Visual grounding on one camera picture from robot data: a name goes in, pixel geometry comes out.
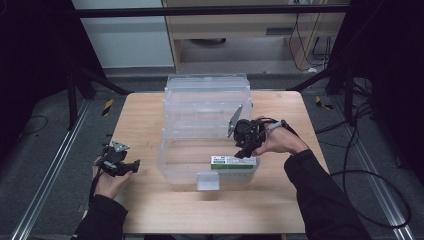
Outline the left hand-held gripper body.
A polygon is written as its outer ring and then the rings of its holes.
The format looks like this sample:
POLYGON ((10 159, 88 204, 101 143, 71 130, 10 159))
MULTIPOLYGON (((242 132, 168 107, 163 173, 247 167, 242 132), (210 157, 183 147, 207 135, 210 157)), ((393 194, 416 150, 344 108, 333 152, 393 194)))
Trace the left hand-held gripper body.
POLYGON ((112 177, 123 176, 130 170, 130 166, 123 162, 128 149, 128 145, 112 141, 111 146, 103 149, 96 165, 112 177))

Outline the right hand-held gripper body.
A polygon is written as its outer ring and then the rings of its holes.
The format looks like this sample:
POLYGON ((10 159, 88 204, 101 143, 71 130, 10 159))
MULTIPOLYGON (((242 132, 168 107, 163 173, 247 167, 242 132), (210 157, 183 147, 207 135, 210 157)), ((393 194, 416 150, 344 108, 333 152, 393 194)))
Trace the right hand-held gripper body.
POLYGON ((233 136, 237 147, 248 144, 261 145, 265 141, 264 123, 256 120, 239 119, 243 105, 240 104, 234 115, 229 120, 227 137, 233 136))

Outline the green and white carton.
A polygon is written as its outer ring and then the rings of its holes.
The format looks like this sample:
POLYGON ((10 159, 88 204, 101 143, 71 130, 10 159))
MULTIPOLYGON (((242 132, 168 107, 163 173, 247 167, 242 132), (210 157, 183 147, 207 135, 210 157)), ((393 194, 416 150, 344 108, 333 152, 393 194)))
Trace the green and white carton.
POLYGON ((258 165, 256 157, 237 158, 233 156, 212 156, 210 161, 214 170, 253 169, 258 165))

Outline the clear plastic storage box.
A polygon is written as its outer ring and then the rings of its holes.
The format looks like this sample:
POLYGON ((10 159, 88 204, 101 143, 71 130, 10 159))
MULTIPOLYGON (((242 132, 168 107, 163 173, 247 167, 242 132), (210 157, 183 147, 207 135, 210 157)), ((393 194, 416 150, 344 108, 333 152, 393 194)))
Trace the clear plastic storage box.
POLYGON ((240 150, 228 124, 239 105, 239 119, 250 120, 253 103, 244 74, 175 74, 168 77, 163 99, 164 127, 157 158, 160 172, 170 184, 194 184, 200 191, 218 190, 222 184, 244 184, 253 169, 214 170, 212 156, 233 156, 240 150))

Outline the person's left hand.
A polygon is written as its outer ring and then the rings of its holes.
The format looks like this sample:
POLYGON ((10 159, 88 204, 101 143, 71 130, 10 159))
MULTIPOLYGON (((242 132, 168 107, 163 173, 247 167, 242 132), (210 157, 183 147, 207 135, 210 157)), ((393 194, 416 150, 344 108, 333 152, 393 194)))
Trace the person's left hand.
POLYGON ((130 179, 133 172, 127 172, 123 176, 112 177, 107 173, 102 173, 98 166, 92 167, 93 178, 97 180, 94 188, 94 194, 115 199, 120 189, 130 179))

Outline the person's right hand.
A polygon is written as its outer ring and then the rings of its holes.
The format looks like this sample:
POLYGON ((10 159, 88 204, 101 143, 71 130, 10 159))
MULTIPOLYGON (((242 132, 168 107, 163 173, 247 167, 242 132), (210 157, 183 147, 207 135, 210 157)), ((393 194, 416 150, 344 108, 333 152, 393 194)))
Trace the person's right hand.
POLYGON ((291 155, 296 155, 308 149, 309 146, 301 138, 283 127, 278 127, 266 131, 266 140, 256 150, 256 156, 260 156, 267 152, 290 153, 291 155))

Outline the yellow black tape strip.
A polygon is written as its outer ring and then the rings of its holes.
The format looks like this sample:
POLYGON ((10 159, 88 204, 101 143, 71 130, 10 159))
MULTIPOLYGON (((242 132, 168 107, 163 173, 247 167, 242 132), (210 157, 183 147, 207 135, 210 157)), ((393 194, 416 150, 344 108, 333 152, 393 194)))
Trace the yellow black tape strip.
POLYGON ((113 102, 114 102, 114 99, 108 99, 106 101, 105 106, 104 106, 102 113, 101 113, 102 116, 108 115, 108 113, 109 113, 109 111, 110 111, 110 109, 113 105, 113 102))
POLYGON ((331 102, 331 99, 327 96, 316 96, 315 97, 315 104, 323 109, 332 110, 333 104, 331 102))

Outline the black metal stand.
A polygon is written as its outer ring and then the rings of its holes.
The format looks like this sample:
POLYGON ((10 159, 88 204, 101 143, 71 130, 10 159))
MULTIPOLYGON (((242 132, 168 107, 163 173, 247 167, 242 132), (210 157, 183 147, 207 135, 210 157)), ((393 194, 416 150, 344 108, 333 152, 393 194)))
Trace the black metal stand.
POLYGON ((325 91, 329 95, 335 95, 343 90, 344 92, 344 117, 350 125, 353 124, 353 70, 348 65, 330 64, 323 71, 315 74, 306 81, 288 88, 288 91, 301 92, 307 87, 317 83, 318 81, 328 78, 329 81, 325 87, 325 91))
POLYGON ((111 83, 105 77, 101 77, 99 74, 81 65, 71 67, 67 71, 66 77, 69 106, 69 130, 72 130, 76 126, 78 120, 76 90, 80 91, 84 99, 93 99, 96 96, 96 91, 91 85, 91 81, 99 83, 117 94, 130 94, 130 91, 111 83))

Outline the light wooden desk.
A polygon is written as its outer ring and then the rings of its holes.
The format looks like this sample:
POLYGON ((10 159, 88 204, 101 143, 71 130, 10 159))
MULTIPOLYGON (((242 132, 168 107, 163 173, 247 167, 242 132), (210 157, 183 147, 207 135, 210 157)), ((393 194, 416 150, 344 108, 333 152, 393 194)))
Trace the light wooden desk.
MULTIPOLYGON (((161 0, 164 7, 241 5, 348 4, 350 0, 161 0)), ((168 16, 169 40, 176 67, 180 66, 183 43, 189 39, 232 37, 283 37, 295 66, 312 65, 307 57, 319 37, 338 34, 344 13, 291 13, 248 15, 168 16)))

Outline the white cabinet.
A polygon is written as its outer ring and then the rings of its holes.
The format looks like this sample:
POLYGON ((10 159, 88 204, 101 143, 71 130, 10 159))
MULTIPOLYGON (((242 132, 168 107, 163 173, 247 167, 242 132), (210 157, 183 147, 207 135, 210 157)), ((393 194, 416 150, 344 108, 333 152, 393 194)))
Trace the white cabinet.
MULTIPOLYGON (((72 0, 77 10, 162 7, 161 0, 72 0)), ((83 18, 103 68, 173 67, 163 17, 83 18)))

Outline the black curtain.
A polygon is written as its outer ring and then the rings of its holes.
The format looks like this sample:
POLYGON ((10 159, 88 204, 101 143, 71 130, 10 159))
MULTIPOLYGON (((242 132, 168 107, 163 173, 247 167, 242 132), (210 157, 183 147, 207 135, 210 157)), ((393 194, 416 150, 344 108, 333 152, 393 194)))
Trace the black curtain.
POLYGON ((424 0, 350 0, 332 55, 372 83, 401 159, 424 185, 424 0))
POLYGON ((66 89, 66 70, 34 10, 72 10, 72 0, 0 0, 0 164, 11 152, 33 108, 66 89))

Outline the aluminium floor rail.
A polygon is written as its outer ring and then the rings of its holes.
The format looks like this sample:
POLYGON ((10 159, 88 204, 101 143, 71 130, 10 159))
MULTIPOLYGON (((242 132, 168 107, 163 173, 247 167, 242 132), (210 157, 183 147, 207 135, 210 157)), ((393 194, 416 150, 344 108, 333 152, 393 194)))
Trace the aluminium floor rail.
POLYGON ((77 112, 77 120, 75 125, 66 132, 37 192, 31 200, 25 214, 11 234, 10 240, 27 240, 31 230, 43 209, 50 191, 62 169, 62 166, 73 146, 73 143, 84 123, 88 109, 91 105, 90 100, 83 100, 81 107, 77 112))
POLYGON ((359 135, 352 127, 347 127, 347 132, 353 136, 357 143, 354 146, 358 161, 361 167, 366 171, 367 178, 371 187, 378 199, 378 202, 388 220, 388 224, 392 227, 394 234, 398 240, 415 240, 415 237, 408 224, 401 227, 401 224, 406 223, 406 217, 401 212, 399 205, 395 201, 395 196, 392 194, 387 183, 379 178, 378 171, 371 161, 359 135))

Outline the black horizontal frame bar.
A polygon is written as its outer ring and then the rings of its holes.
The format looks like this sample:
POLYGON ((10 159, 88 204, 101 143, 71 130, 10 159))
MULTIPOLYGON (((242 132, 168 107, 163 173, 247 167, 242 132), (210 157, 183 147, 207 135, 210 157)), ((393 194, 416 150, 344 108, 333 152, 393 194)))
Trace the black horizontal frame bar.
POLYGON ((156 17, 197 15, 246 15, 246 14, 291 14, 291 13, 340 13, 347 12, 349 5, 253 5, 253 6, 204 6, 128 9, 83 9, 73 14, 80 18, 107 17, 156 17))

